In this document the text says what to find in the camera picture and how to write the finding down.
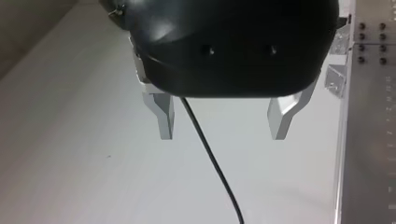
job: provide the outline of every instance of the screw hole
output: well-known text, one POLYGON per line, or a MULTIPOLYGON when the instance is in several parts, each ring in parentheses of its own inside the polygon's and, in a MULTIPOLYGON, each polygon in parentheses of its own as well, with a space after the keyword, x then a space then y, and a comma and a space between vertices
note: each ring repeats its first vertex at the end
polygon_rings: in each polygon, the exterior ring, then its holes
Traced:
POLYGON ((214 54, 215 54, 215 50, 214 50, 213 47, 210 46, 210 45, 203 45, 203 46, 201 47, 201 52, 202 52, 202 54, 205 55, 205 56, 211 56, 211 55, 214 55, 214 54))

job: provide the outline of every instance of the black cable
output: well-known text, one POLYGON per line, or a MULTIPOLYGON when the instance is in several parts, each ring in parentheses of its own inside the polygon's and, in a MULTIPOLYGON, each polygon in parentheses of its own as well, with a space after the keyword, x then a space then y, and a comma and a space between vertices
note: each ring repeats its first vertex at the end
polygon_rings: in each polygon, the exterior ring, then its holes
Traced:
POLYGON ((228 185, 227 179, 225 178, 224 173, 221 171, 219 163, 217 162, 215 155, 213 155, 212 149, 210 148, 209 144, 206 141, 206 138, 204 136, 204 133, 202 132, 201 126, 199 125, 197 118, 195 117, 194 113, 192 112, 189 102, 187 102, 187 99, 184 97, 180 97, 180 100, 181 100, 181 103, 186 108, 187 113, 190 116, 190 119, 192 121, 192 124, 194 125, 196 132, 198 133, 199 137, 201 138, 202 144, 204 144, 204 147, 206 149, 206 153, 209 156, 209 159, 212 161, 212 164, 215 167, 216 172, 218 173, 219 178, 220 178, 222 184, 224 185, 224 188, 227 190, 228 196, 230 197, 231 201, 233 202, 233 208, 235 209, 236 215, 238 216, 239 223, 245 224, 244 217, 242 216, 241 209, 239 208, 239 205, 238 205, 238 201, 235 199, 235 196, 233 196, 233 190, 230 188, 230 185, 228 185))

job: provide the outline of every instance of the bolt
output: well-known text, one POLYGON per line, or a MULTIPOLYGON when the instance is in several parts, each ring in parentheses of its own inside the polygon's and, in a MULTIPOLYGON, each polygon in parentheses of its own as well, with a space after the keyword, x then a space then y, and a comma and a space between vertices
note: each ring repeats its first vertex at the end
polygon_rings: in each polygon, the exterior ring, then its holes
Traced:
POLYGON ((380 29, 380 30, 385 30, 386 27, 387 27, 387 25, 386 25, 384 22, 381 22, 381 23, 379 24, 379 29, 380 29))
POLYGON ((364 58, 363 58, 363 57, 359 57, 359 58, 358 58, 358 62, 359 62, 359 63, 364 63, 364 62, 365 62, 365 60, 364 60, 364 58))
POLYGON ((381 45, 381 46, 379 46, 379 50, 380 50, 381 52, 386 52, 386 51, 387 51, 387 46, 381 45))
POLYGON ((379 39, 380 40, 386 40, 387 36, 385 34, 381 34, 381 35, 379 35, 379 39))
POLYGON ((363 22, 361 22, 359 24, 359 29, 364 30, 366 28, 366 24, 364 24, 363 22))
POLYGON ((381 63, 382 65, 387 64, 388 60, 386 58, 380 58, 379 59, 379 63, 381 63))

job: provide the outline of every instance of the metal plate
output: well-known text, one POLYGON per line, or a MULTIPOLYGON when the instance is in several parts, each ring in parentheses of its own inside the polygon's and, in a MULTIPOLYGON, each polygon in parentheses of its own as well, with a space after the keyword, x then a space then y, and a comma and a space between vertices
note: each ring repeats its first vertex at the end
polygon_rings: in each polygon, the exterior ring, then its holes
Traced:
POLYGON ((394 224, 396 47, 389 47, 386 53, 378 45, 366 46, 364 52, 358 47, 350 58, 338 222, 394 224), (387 64, 381 64, 380 58, 387 58, 387 64))
POLYGON ((396 0, 356 0, 355 10, 356 43, 396 44, 396 0), (381 23, 386 25, 384 29, 381 29, 381 23), (385 40, 381 40, 382 34, 386 36, 385 40))

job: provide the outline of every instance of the gray surface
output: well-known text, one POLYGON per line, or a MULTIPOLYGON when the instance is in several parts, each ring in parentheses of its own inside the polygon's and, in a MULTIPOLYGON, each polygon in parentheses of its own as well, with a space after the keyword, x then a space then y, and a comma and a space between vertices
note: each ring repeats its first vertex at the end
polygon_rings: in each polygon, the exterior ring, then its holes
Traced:
POLYGON ((77 0, 0 1, 0 78, 77 0))
POLYGON ((394 146, 396 48, 389 49, 389 65, 380 65, 378 45, 354 48, 345 138, 341 223, 392 223, 396 156, 394 146), (368 63, 357 63, 364 55, 368 63))
POLYGON ((396 2, 393 0, 358 0, 358 2, 355 12, 356 24, 362 22, 365 24, 365 28, 362 30, 359 25, 355 26, 355 42, 396 44, 396 2), (384 31, 379 29, 381 22, 387 25, 384 31), (364 34, 365 39, 360 40, 359 34, 364 34), (380 41, 380 34, 385 34, 387 39, 380 41))
MULTIPOLYGON (((160 139, 127 38, 77 7, 0 81, 0 223, 237 223, 179 100, 160 139)), ((323 83, 286 141, 268 100, 191 99, 247 224, 332 223, 339 100, 323 83)))

